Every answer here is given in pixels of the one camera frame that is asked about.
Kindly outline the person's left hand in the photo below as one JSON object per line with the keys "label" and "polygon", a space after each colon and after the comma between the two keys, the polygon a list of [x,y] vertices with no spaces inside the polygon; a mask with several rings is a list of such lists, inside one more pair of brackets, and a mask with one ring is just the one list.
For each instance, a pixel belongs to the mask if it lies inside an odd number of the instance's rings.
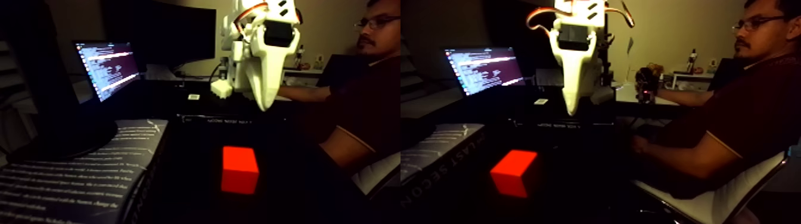
{"label": "person's left hand", "polygon": [[631,137],[631,149],[636,152],[637,155],[650,155],[651,143],[645,137],[633,135]]}

